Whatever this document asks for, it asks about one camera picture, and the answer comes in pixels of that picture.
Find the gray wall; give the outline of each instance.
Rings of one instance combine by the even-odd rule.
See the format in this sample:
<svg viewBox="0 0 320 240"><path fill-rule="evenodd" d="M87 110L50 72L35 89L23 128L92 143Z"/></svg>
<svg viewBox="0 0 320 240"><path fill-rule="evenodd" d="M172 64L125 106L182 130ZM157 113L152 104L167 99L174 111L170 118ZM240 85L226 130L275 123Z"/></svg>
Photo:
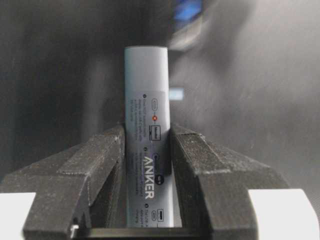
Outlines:
<svg viewBox="0 0 320 240"><path fill-rule="evenodd" d="M171 54L172 119L276 168L320 213L320 1L222 0Z"/></svg>
<svg viewBox="0 0 320 240"><path fill-rule="evenodd" d="M124 120L140 0L0 1L0 180Z"/></svg>

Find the blue light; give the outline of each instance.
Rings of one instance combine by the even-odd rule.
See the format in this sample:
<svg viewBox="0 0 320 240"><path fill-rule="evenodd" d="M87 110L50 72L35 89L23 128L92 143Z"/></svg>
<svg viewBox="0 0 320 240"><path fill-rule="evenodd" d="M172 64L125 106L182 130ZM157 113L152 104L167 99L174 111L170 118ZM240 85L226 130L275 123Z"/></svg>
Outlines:
<svg viewBox="0 0 320 240"><path fill-rule="evenodd" d="M201 12L201 0L179 0L174 19L188 21Z"/></svg>

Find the white power bank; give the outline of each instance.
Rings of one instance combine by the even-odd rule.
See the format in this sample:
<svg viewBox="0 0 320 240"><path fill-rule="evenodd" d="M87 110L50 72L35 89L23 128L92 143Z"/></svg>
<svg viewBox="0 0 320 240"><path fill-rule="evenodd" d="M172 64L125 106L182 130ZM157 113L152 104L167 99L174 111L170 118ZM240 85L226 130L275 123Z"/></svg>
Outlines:
<svg viewBox="0 0 320 240"><path fill-rule="evenodd" d="M174 226L168 50L132 46L125 59L127 226Z"/></svg>

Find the blurry object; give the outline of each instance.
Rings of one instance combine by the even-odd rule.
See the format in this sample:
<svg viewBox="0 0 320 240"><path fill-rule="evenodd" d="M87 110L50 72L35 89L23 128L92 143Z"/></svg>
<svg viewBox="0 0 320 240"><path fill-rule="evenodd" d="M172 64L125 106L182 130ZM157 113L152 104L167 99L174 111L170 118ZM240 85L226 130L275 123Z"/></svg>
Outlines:
<svg viewBox="0 0 320 240"><path fill-rule="evenodd" d="M25 240L23 227L35 196L35 192L0 193L1 239Z"/></svg>
<svg viewBox="0 0 320 240"><path fill-rule="evenodd" d="M202 0L179 0L175 8L175 33L169 43L171 50L189 49L201 33Z"/></svg>
<svg viewBox="0 0 320 240"><path fill-rule="evenodd" d="M319 240L319 221L302 189L250 189L248 193L259 240Z"/></svg>
<svg viewBox="0 0 320 240"><path fill-rule="evenodd" d="M169 100L170 101L182 101L185 97L185 89L183 87L170 87L169 88Z"/></svg>

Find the white block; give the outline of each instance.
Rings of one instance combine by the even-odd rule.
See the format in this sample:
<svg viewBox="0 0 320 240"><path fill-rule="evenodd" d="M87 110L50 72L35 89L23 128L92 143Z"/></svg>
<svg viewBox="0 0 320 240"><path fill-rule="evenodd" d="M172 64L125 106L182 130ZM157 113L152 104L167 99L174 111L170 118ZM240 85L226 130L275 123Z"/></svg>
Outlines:
<svg viewBox="0 0 320 240"><path fill-rule="evenodd" d="M182 87L170 87L169 88L169 100L170 101L182 101L185 93Z"/></svg>
<svg viewBox="0 0 320 240"><path fill-rule="evenodd" d="M35 196L35 192L0 193L0 239L25 239L23 227Z"/></svg>
<svg viewBox="0 0 320 240"><path fill-rule="evenodd" d="M250 189L259 240L319 240L315 210L301 189Z"/></svg>

